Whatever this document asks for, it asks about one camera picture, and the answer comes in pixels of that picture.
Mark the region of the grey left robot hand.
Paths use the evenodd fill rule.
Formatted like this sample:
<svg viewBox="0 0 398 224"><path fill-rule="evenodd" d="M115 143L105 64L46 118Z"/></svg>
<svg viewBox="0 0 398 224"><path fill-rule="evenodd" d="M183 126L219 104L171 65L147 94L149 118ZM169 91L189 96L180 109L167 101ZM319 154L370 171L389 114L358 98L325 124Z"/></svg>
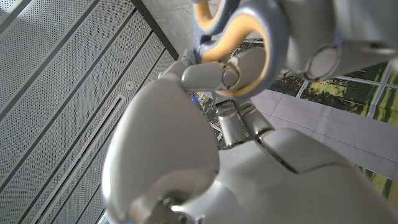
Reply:
<svg viewBox="0 0 398 224"><path fill-rule="evenodd" d="M193 1L193 48L132 98L111 139L111 223L396 223L349 160L252 97L397 55L396 1Z"/></svg>

